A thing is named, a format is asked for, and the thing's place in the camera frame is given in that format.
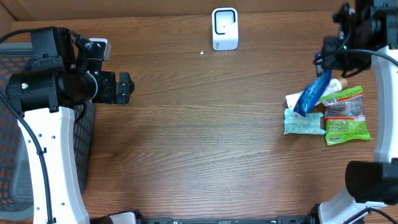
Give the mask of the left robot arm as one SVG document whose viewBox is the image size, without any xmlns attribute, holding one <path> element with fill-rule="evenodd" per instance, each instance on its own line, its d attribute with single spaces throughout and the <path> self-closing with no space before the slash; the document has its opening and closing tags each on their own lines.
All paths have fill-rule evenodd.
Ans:
<svg viewBox="0 0 398 224">
<path fill-rule="evenodd" d="M 35 223 L 89 223 L 73 148 L 75 107 L 126 105 L 127 72 L 106 72 L 111 45 L 63 27 L 30 30 L 30 70 L 11 75 L 1 101 L 17 118 L 27 148 Z"/>
</svg>

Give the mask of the green Haribo gummy bag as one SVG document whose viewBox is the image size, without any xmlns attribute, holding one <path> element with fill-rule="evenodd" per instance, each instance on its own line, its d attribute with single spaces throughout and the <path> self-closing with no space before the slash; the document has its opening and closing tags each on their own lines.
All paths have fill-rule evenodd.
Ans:
<svg viewBox="0 0 398 224">
<path fill-rule="evenodd" d="M 350 140 L 371 140 L 366 125 L 361 86 L 320 98 L 325 106 L 325 140 L 328 146 Z"/>
</svg>

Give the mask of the white tube with gold cap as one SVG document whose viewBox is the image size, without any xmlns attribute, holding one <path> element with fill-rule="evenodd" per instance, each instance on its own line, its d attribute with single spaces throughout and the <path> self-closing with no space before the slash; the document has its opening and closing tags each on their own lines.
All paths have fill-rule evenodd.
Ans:
<svg viewBox="0 0 398 224">
<path fill-rule="evenodd" d="M 342 91 L 348 87 L 348 81 L 345 78 L 333 78 L 330 80 L 329 85 L 326 87 L 325 91 L 322 93 L 322 96 L 327 96 L 339 91 Z M 287 95 L 285 97 L 287 107 L 290 110 L 293 110 L 295 105 L 297 104 L 299 98 L 301 97 L 303 91 L 298 93 L 294 93 L 291 95 Z"/>
</svg>

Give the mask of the light teal snack packet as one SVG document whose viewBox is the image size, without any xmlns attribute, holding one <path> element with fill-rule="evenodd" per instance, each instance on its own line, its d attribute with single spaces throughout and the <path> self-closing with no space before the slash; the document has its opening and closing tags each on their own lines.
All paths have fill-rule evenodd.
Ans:
<svg viewBox="0 0 398 224">
<path fill-rule="evenodd" d="M 321 128 L 322 113 L 308 113 L 306 116 L 290 110 L 284 111 L 284 134 L 322 135 L 326 131 Z"/>
</svg>

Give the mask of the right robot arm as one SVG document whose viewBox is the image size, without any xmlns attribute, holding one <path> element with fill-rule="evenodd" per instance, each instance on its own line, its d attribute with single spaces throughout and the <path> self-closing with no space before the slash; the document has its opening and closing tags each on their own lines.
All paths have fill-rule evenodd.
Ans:
<svg viewBox="0 0 398 224">
<path fill-rule="evenodd" d="M 378 96 L 378 134 L 372 162 L 351 161 L 345 187 L 313 207 L 308 223 L 355 223 L 397 205 L 397 2 L 346 2 L 333 15 L 337 37 L 325 37 L 313 62 L 341 70 L 345 78 L 373 68 Z"/>
</svg>

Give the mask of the blue snack bar wrapper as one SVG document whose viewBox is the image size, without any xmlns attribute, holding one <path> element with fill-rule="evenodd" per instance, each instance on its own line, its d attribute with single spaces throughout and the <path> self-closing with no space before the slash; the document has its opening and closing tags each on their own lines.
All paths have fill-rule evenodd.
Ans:
<svg viewBox="0 0 398 224">
<path fill-rule="evenodd" d="M 295 104 L 294 112 L 301 116 L 307 113 L 318 103 L 331 80 L 331 70 L 325 70 L 321 65 L 316 65 L 317 78 L 309 84 Z"/>
</svg>

